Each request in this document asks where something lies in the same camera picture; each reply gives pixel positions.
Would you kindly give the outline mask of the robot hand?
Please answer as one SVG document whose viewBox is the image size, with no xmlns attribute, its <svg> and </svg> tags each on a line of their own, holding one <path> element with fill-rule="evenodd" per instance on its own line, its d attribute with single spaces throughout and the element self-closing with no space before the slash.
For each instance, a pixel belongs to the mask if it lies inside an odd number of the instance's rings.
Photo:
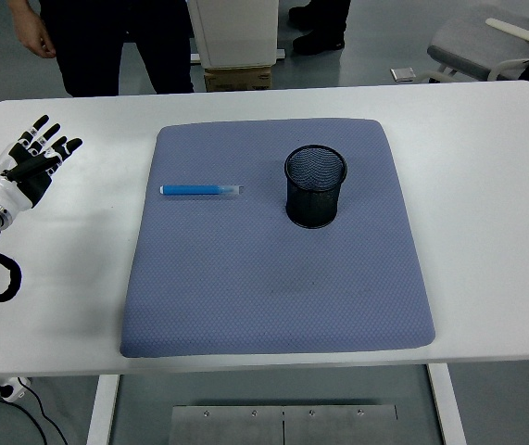
<svg viewBox="0 0 529 445">
<path fill-rule="evenodd" d="M 34 208 L 63 163 L 82 146 L 59 135 L 60 125 L 43 115 L 0 156 L 0 206 L 14 216 Z"/>
</svg>

